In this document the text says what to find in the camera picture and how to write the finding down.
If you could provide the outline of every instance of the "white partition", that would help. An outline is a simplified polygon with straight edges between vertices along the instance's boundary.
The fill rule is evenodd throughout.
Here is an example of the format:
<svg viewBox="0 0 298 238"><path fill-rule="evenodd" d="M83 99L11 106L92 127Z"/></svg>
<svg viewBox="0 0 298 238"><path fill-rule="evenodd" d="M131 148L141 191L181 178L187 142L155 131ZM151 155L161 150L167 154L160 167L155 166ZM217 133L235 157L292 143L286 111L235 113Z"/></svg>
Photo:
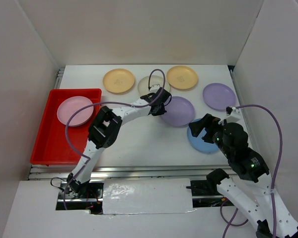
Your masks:
<svg viewBox="0 0 298 238"><path fill-rule="evenodd" d="M0 0L0 238L56 79L40 39L12 0Z"/></svg>
<svg viewBox="0 0 298 238"><path fill-rule="evenodd" d="M284 149L278 190L298 220L298 4L266 0L234 70L242 104L268 107L281 124ZM263 110L246 109L260 153L274 169L279 137Z"/></svg>
<svg viewBox="0 0 298 238"><path fill-rule="evenodd" d="M236 64L263 0L19 0L61 66Z"/></svg>

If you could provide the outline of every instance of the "white plate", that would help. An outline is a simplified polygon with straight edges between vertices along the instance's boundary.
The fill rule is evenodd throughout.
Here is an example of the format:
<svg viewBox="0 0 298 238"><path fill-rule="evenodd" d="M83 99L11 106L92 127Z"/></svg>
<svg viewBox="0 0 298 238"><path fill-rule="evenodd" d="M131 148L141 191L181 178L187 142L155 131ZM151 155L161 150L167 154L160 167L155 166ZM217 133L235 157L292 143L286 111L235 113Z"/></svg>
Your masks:
<svg viewBox="0 0 298 238"><path fill-rule="evenodd" d="M140 94L140 96L146 95L149 93L148 90L148 81L149 81L149 76L144 77L142 80L140 80L140 82L138 83L138 92ZM155 84L159 84L161 87L163 85L163 78L160 76L151 76L150 79L150 86L153 86ZM164 89L168 92L170 92L170 84L168 83L168 81L165 81L165 86Z"/></svg>

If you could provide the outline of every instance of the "white table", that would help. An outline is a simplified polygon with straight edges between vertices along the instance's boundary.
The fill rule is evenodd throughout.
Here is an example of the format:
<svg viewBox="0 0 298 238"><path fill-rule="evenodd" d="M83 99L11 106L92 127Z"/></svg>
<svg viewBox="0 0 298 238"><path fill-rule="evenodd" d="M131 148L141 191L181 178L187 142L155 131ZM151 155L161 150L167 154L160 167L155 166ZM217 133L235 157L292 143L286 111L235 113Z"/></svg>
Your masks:
<svg viewBox="0 0 298 238"><path fill-rule="evenodd" d="M132 103L139 98L138 82L148 76L155 68L162 69L165 74L174 65L68 65L60 84L61 89L100 88L102 101ZM229 70L226 65L188 65L199 76L197 85L187 91L171 88L173 96L188 99L196 111L195 118L206 113L223 118L225 112L218 112L208 107L202 99L202 91L210 83L223 83L235 91ZM131 71L136 82L125 94L112 94L103 86L105 73L115 68ZM246 130L245 121L239 122ZM159 117L139 118L124 125L114 145L104 151L97 164L99 167L145 167L145 166L204 166L227 165L221 152L203 154L191 147L187 140L187 126L175 128L166 124Z"/></svg>

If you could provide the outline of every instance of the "blue plate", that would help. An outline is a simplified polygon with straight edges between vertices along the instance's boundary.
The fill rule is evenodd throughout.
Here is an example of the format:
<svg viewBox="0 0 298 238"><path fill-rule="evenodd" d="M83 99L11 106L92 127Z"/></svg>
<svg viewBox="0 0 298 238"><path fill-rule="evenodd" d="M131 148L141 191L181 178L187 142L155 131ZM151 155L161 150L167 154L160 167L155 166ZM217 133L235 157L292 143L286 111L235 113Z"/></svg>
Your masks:
<svg viewBox="0 0 298 238"><path fill-rule="evenodd" d="M193 137L191 134L191 130L188 127L187 129L187 136L188 136L188 140L190 142L190 144L192 145L192 147L198 151L201 151L203 153L214 153L217 152L219 150L219 148L216 146L216 144L210 144L210 143L206 143L202 140L202 137L206 134L205 129L203 129L201 131L201 133L199 134L198 137Z"/></svg>

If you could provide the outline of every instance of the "wire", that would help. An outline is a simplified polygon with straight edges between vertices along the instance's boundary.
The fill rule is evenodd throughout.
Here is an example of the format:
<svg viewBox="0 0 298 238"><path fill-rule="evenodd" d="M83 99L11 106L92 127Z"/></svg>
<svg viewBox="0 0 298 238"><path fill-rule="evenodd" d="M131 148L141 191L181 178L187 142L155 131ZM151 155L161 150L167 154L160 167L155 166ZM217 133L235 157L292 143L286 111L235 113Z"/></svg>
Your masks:
<svg viewBox="0 0 298 238"><path fill-rule="evenodd" d="M228 199L225 200L225 201L222 203L222 205L221 205L221 207L220 207L220 214L221 214L221 217L223 218L223 220L224 220L227 224L229 224L229 221L228 221L228 220L224 217L224 215L223 215L223 206L224 206L227 202L228 202ZM232 227L241 227L241 226L244 226L247 222L248 222L248 219L246 219L246 221L243 222L243 223L241 223L241 224L231 224L231 226L232 226Z"/></svg>
<svg viewBox="0 0 298 238"><path fill-rule="evenodd" d="M225 238L226 233L227 233L229 227L232 225L232 222L233 222L234 218L235 218L236 215L237 215L237 212L238 212L238 208L235 210L235 212L234 212L232 218L230 219L230 221L228 222L227 226L225 227L225 230L224 230L224 233L223 233L222 238Z"/></svg>
<svg viewBox="0 0 298 238"><path fill-rule="evenodd" d="M66 180L65 180L65 179L62 179L62 178L60 178L60 177L53 177L53 178L51 178L51 181L50 181L51 186L56 187L56 188L58 188L59 190L61 190L62 192L64 192L65 190L64 190L63 188L61 188L61 187L57 187L57 186L55 186L55 185L52 184L53 179L60 179L60 180L65 181L65 182L66 182Z"/></svg>
<svg viewBox="0 0 298 238"><path fill-rule="evenodd" d="M91 189L89 191L91 191L91 193L95 196L96 202L99 204L98 197L97 197L96 193L94 193L94 191Z"/></svg>
<svg viewBox="0 0 298 238"><path fill-rule="evenodd" d="M166 105L164 105L164 106L168 106L169 103L171 103L171 100L172 100L172 95L170 94L170 100L169 100L169 102L168 102Z"/></svg>
<svg viewBox="0 0 298 238"><path fill-rule="evenodd" d="M277 158L277 162L276 162L276 166L275 166L275 170L274 170L274 174L273 174L273 178L272 178L272 184L271 184L271 189L275 188L275 181L276 181L276 177L277 177L277 172L278 172L278 168L282 159L282 151L283 151L283 134L282 134L282 129L276 119L276 117L274 116L274 114L267 109L266 107L263 107L261 105L256 105L256 104L249 104L249 105L243 105L243 106L239 106L236 107L237 109L240 108L249 108L249 107L256 107L256 108L261 108L264 109L266 112L269 113L269 115L274 119L274 122L277 126L278 129L278 133L279 133L279 153L278 153L278 158ZM273 220L274 220L274 224L273 224L273 238L276 238L276 231L277 231L277 216L276 216L276 203L275 203L275 195L272 192L271 193L272 196L272 206L273 206Z"/></svg>
<svg viewBox="0 0 298 238"><path fill-rule="evenodd" d="M150 79L151 79L151 76L152 74L155 72L155 71L160 71L162 73L162 76L163 76L163 84L162 84L162 88L164 88L165 86L165 75L164 75L164 72L159 69L159 68L156 68L154 69L150 75L149 75L149 82L150 82ZM93 106L97 106L97 105L100 105L100 104L117 104L117 105L123 105L123 106L127 106L127 107L134 107L134 108L145 108L145 107L148 107L150 105L152 105L156 100L158 100L158 98L161 96L161 94L163 93L163 90L161 90L158 94L158 96L152 100L152 102L146 104L146 105L131 105L131 104L128 104L128 103L120 103L120 102L99 102L99 103L93 103L93 104L90 104L90 105L87 105L79 110L77 110L69 119L69 121L66 123L66 126L65 126L65 137L66 137L66 141L68 142L69 146L76 152L78 153L79 155L81 155L82 157L84 158L87 158L87 160L85 161L84 165L79 169L79 171L73 175L73 177L70 179L70 181L68 181L68 183L65 185L65 188L64 188L64 191L66 191L66 189L69 187L70 183L77 178L77 176L83 171L83 169L86 167L86 165L88 164L88 162L91 160L91 158L85 154L83 154L82 152L80 152L79 150L77 150L73 144L71 143L70 141L70 138L69 138L69 125L70 125L70 122L72 121L72 119L78 114L80 113L81 111L85 110L86 108L89 108L89 107L93 107ZM67 210L67 206L66 206L66 201L65 201L65 192L63 193L63 204L64 204L64 208L65 210Z"/></svg>

